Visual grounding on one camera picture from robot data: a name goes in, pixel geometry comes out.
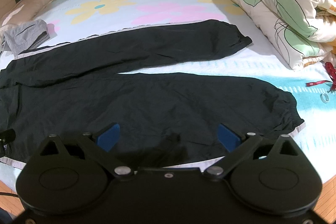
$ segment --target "gray cloth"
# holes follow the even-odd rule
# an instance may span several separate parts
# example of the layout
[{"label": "gray cloth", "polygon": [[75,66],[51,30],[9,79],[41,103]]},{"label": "gray cloth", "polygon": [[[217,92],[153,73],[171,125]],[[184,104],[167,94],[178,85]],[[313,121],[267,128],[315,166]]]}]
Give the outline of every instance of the gray cloth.
[{"label": "gray cloth", "polygon": [[45,21],[30,21],[3,32],[1,51],[11,51],[17,56],[23,51],[37,48],[49,38]]}]

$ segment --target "red tag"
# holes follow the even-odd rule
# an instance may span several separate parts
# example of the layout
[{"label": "red tag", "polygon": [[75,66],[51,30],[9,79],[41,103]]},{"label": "red tag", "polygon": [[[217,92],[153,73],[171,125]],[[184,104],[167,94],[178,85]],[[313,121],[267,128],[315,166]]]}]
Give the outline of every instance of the red tag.
[{"label": "red tag", "polygon": [[330,91],[336,90],[336,70],[334,69],[334,66],[330,62],[326,62],[325,63],[325,70],[327,71],[330,78],[332,79],[332,82],[328,81],[328,80],[322,80],[322,81],[317,81],[317,82],[306,83],[306,86],[319,85],[319,84],[329,82],[329,83],[333,83],[331,88],[330,88]]},{"label": "red tag", "polygon": [[323,83],[326,83],[326,82],[332,83],[331,81],[323,80],[323,81],[317,81],[317,82],[309,82],[309,83],[306,83],[306,86],[319,85],[319,84],[323,84]]}]

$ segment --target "black cable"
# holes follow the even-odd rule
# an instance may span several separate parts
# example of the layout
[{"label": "black cable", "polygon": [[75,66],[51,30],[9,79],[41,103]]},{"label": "black cable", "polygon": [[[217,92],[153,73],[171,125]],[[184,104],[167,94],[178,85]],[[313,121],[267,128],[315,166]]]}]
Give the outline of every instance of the black cable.
[{"label": "black cable", "polygon": [[13,197],[15,197],[15,198],[18,198],[18,197],[19,197],[17,194],[5,193],[5,192],[0,192],[0,195],[13,196]]}]

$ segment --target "bed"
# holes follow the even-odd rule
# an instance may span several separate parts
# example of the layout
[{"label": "bed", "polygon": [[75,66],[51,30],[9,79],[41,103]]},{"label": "bed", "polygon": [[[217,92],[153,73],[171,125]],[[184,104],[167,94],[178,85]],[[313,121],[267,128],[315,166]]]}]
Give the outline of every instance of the bed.
[{"label": "bed", "polygon": [[[1,15],[14,5],[6,0],[0,8]],[[110,10],[99,10],[107,7]],[[198,75],[247,76],[265,80],[276,87],[291,92],[297,100],[297,110],[305,123],[292,133],[294,140],[316,168],[323,182],[336,174],[336,133],[333,117],[336,115],[336,97],[329,94],[325,104],[320,94],[330,86],[309,87],[305,83],[330,79],[322,63],[309,65],[298,72],[292,71],[253,21],[230,0],[54,0],[41,10],[35,19],[48,24],[51,38],[43,47],[62,47],[65,42],[81,43],[81,39],[126,28],[147,25],[199,22],[216,19],[237,25],[241,33],[251,37],[253,44],[236,54],[215,61],[187,62],[183,64],[146,68],[128,73],[184,72]],[[5,69],[14,56],[2,53],[0,69]],[[216,160],[189,164],[201,169]],[[15,180],[24,164],[0,159],[0,180],[15,190]]]}]

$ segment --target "white stripe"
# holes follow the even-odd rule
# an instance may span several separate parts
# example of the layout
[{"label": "white stripe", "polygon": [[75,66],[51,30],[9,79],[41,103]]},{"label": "white stripe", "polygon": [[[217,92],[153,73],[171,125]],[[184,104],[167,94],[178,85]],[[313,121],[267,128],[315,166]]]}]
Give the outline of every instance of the white stripe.
[{"label": "white stripe", "polygon": [[294,138],[302,129],[306,127],[306,122],[303,122],[299,126],[297,126],[289,135]]},{"label": "white stripe", "polygon": [[[125,31],[142,29],[142,28],[147,28],[147,27],[166,26],[166,25],[182,25],[182,24],[203,22],[203,21],[206,21],[206,20],[207,19],[205,19],[205,20],[188,21],[188,22],[173,22],[173,23],[165,23],[165,24],[141,25],[141,26],[136,26],[136,27],[132,27],[132,28],[122,29],[122,30],[118,30],[118,31],[111,31],[111,32],[103,33],[103,34],[100,34],[100,35],[96,35],[94,37],[101,37],[101,36],[107,35],[107,34],[112,34],[112,33],[117,33],[117,32],[125,32]],[[48,51],[50,51],[52,49],[55,49],[55,48],[58,48],[58,47],[62,47],[62,46],[65,46],[65,45],[69,45],[70,43],[75,43],[75,42],[79,42],[79,41],[83,41],[83,40],[88,40],[88,39],[91,39],[91,38],[94,38],[94,37],[90,36],[90,37],[86,37],[86,38],[81,38],[81,39],[73,41],[73,42],[64,43],[64,44],[56,45],[56,46],[51,46],[51,47],[48,47],[48,48],[43,48],[41,50],[34,51],[34,52],[27,52],[27,53],[19,54],[16,58],[14,58],[14,60],[18,60],[20,58],[24,58],[24,57],[27,57],[27,56],[32,56],[32,55],[35,55],[35,54],[38,54],[38,53],[41,53],[41,52],[48,52]]]},{"label": "white stripe", "polygon": [[18,160],[13,160],[7,157],[2,157],[0,158],[0,162],[3,162],[4,164],[8,164],[10,166],[13,166],[15,168],[19,168],[19,169],[23,169],[23,167],[25,167],[25,163],[24,162],[20,162]]}]

